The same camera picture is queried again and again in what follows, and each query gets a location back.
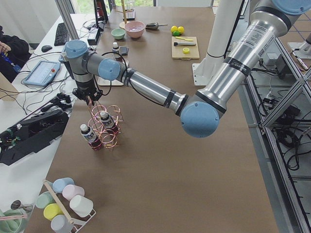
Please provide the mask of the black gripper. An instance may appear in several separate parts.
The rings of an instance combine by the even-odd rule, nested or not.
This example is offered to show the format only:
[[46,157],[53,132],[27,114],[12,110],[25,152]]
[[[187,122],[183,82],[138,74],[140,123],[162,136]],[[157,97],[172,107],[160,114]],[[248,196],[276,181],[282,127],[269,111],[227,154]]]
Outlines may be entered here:
[[84,100],[87,104],[95,104],[103,95],[103,91],[96,87],[86,88],[85,90],[81,87],[77,87],[73,89],[72,93],[78,99]]

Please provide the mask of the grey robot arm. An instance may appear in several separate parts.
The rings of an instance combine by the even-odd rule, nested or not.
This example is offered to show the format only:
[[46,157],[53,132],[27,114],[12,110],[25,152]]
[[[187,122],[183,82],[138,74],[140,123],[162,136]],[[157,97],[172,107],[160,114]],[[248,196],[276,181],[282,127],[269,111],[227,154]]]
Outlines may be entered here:
[[310,10],[308,0],[261,0],[250,16],[250,24],[237,45],[211,76],[207,85],[189,97],[127,67],[91,51],[79,39],[65,44],[65,53],[76,81],[74,95],[85,101],[98,100],[93,76],[117,80],[158,105],[180,116],[184,131],[193,137],[214,133],[225,114],[227,101],[276,38],[284,36],[298,17]]

